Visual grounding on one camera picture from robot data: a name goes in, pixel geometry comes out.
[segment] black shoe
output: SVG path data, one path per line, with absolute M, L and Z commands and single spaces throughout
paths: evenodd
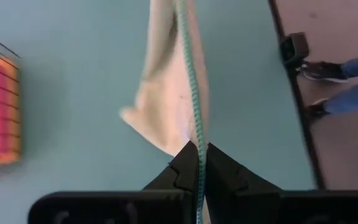
M 304 62 L 299 71 L 310 80 L 327 80 L 336 83 L 348 82 L 341 64 L 328 62 Z
M 306 118 L 310 124 L 313 124 L 317 120 L 329 115 L 329 113 L 324 109 L 324 103 L 326 101 L 326 98 L 320 99 L 306 108 Z

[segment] white cloth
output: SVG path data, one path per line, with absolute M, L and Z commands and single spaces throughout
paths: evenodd
M 150 0 L 147 54 L 135 105 L 122 119 L 162 151 L 175 156 L 191 140 L 198 145 L 183 34 L 175 9 L 181 0 Z M 203 119 L 208 130 L 208 82 L 193 0 L 184 0 Z

